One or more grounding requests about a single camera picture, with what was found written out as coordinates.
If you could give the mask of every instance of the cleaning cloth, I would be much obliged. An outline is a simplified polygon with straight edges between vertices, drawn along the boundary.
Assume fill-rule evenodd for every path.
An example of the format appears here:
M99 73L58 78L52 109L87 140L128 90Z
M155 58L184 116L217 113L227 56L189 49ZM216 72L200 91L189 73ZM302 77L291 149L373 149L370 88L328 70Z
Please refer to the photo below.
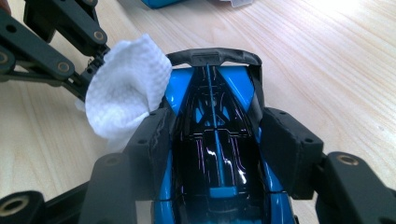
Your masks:
M95 133L108 140L108 152L117 152L158 108L172 64L148 35L121 41L104 60L88 88L85 110Z

